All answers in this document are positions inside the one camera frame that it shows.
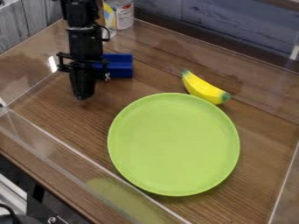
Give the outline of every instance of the blue object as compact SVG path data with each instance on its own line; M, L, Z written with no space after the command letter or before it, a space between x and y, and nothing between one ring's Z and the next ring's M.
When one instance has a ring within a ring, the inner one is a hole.
M130 53L104 53L102 59L108 60L106 70L110 78L133 77L133 55ZM100 63L92 66L97 69L102 68Z

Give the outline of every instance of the table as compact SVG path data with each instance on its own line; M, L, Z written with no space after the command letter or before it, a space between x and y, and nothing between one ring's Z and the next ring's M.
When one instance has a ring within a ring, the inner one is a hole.
M104 45L106 53L134 55L134 78L98 82L94 96L77 101L67 75L51 63L55 52L66 51L63 29L57 22L0 57L2 155L96 223L290 220L294 213L284 208L299 205L297 196L289 196L299 165L297 73L136 20ZM233 95L218 107L236 124L240 158L217 187L172 198L124 181L108 157L106 137L129 102L154 93L185 93L184 68Z

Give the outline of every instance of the yellow banana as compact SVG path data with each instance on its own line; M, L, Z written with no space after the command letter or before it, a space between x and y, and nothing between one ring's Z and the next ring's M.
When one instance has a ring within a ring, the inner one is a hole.
M229 93L213 87L188 70L181 72L181 81L190 95L202 98L214 105L226 102L230 98Z

